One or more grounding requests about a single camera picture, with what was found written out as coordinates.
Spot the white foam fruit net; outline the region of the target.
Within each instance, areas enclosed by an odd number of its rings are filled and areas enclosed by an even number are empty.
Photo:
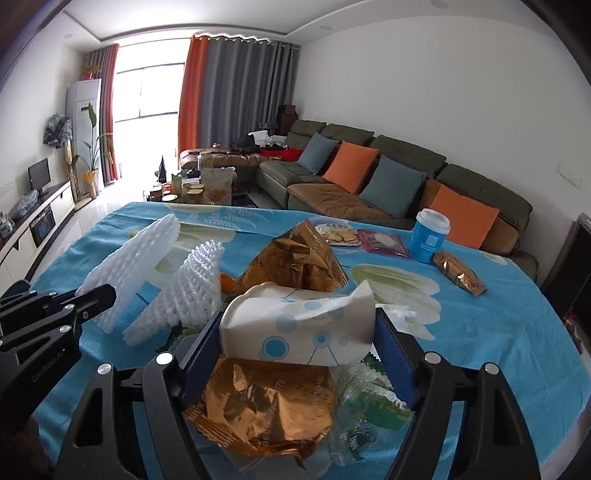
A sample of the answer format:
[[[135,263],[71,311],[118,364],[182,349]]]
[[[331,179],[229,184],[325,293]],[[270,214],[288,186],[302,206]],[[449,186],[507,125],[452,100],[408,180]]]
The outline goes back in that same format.
[[[116,321],[148,275],[171,250],[179,229],[180,222],[176,216],[165,215],[128,239],[88,273],[76,290],[77,295],[104,284],[115,290],[114,304],[95,318],[95,323],[104,333],[113,331]]]

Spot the green clear plastic wrapper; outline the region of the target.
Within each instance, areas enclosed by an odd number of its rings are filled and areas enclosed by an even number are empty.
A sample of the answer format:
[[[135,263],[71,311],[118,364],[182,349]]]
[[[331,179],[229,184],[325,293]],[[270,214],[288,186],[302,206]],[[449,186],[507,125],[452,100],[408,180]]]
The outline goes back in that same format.
[[[389,448],[413,412],[399,399],[377,356],[335,369],[335,420],[322,441],[329,463],[346,466]]]

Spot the gold foil wrapper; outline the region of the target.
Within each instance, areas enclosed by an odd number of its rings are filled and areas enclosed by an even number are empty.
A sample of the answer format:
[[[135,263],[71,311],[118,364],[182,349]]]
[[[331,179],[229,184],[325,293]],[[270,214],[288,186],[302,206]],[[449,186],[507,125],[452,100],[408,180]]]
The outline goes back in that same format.
[[[335,405],[328,367],[221,356],[183,415],[221,448],[304,460],[332,429]]]

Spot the white blue paper cup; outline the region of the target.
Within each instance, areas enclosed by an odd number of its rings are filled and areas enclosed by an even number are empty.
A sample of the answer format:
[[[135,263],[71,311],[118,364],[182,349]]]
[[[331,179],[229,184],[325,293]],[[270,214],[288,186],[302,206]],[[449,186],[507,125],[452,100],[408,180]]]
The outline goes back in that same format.
[[[266,282],[231,301],[219,335],[228,358],[337,367],[366,357],[375,323],[367,281],[345,295]]]

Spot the gold snack bag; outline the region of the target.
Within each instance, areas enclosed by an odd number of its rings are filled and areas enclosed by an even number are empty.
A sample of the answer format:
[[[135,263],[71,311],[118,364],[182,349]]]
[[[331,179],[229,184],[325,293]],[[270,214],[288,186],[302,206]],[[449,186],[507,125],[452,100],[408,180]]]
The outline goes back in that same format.
[[[304,220],[264,247],[225,293],[238,296],[264,282],[295,289],[334,292],[344,288],[349,277],[332,253],[329,242],[311,222]]]

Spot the orange peel piece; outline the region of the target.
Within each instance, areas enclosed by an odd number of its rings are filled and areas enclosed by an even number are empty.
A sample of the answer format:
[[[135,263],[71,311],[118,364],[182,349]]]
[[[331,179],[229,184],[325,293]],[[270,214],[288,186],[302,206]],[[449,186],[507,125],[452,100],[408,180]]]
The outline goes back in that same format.
[[[229,295],[235,289],[235,279],[226,273],[219,275],[219,281],[221,281],[221,292],[225,295]]]

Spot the white tissue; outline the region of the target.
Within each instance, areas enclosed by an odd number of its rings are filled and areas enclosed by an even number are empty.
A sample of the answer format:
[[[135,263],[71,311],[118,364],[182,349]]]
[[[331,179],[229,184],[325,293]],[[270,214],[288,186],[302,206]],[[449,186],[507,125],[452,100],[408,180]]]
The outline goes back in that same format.
[[[418,314],[407,306],[377,304],[399,332],[412,335],[417,339],[434,341],[436,337],[419,321]]]

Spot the white black tv cabinet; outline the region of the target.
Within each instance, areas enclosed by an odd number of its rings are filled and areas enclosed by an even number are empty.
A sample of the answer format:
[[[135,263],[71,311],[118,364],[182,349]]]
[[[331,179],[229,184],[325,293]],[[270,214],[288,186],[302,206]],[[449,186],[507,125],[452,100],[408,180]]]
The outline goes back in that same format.
[[[19,280],[31,280],[54,237],[71,219],[75,202],[70,182],[50,187],[1,241],[1,292]]]

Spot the white standing air conditioner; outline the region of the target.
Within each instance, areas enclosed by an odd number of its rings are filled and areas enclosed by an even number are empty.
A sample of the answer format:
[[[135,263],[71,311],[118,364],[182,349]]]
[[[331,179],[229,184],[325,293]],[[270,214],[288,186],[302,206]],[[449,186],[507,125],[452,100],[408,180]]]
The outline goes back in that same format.
[[[82,140],[88,140],[90,135],[89,122],[87,115],[80,111],[80,108],[88,102],[92,104],[97,115],[100,98],[101,81],[99,79],[82,80],[74,82],[66,93],[66,115],[72,122],[72,153],[86,153],[87,150],[82,144]],[[82,193],[86,193],[86,187],[82,180],[81,171],[85,169],[82,163],[76,163],[76,176]],[[98,173],[98,179],[101,178],[101,168]]]

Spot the orange cushion near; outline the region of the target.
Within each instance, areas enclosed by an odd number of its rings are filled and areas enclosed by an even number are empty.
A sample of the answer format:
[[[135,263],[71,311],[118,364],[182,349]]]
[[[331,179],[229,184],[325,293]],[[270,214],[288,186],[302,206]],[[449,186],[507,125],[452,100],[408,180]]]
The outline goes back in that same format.
[[[447,240],[479,249],[491,230],[500,210],[441,186],[430,209],[446,216],[451,224]]]

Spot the orange cushion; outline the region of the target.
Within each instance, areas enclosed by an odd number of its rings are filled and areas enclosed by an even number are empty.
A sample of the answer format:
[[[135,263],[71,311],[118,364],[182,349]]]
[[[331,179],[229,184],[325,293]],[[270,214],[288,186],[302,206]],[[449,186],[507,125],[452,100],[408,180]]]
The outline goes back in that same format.
[[[377,149],[342,142],[335,159],[322,178],[340,186],[346,192],[359,194],[378,154]]]
[[[479,249],[491,230],[500,210],[441,186],[430,209],[446,216],[451,224],[447,240]]]

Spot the blue cup with lid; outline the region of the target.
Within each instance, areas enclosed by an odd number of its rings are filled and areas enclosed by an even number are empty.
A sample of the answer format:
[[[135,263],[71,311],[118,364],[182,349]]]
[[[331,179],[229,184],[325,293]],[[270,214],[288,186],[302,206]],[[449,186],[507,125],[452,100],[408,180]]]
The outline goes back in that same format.
[[[442,213],[424,208],[418,212],[408,252],[422,262],[430,263],[451,231],[450,220]]]

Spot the pink snack packet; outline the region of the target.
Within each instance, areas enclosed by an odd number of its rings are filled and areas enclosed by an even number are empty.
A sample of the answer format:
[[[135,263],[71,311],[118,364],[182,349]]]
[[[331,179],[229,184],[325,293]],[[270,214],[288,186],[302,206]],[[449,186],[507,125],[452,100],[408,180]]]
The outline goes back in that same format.
[[[359,240],[367,252],[409,258],[410,254],[402,239],[391,233],[377,230],[359,229]]]

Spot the cracker packet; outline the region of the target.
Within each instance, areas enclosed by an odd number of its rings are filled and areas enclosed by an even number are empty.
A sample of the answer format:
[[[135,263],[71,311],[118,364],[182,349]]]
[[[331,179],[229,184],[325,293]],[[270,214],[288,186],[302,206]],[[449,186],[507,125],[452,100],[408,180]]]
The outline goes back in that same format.
[[[315,225],[315,230],[331,246],[359,247],[362,244],[358,232],[346,224],[322,223]]]

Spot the orange cushion far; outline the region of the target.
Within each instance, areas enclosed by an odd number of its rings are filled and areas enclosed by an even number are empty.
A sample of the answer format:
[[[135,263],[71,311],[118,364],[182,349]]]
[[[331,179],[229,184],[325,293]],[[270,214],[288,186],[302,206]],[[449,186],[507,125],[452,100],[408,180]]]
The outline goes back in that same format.
[[[340,186],[346,192],[359,194],[378,154],[377,149],[342,142],[335,159],[322,178]]]

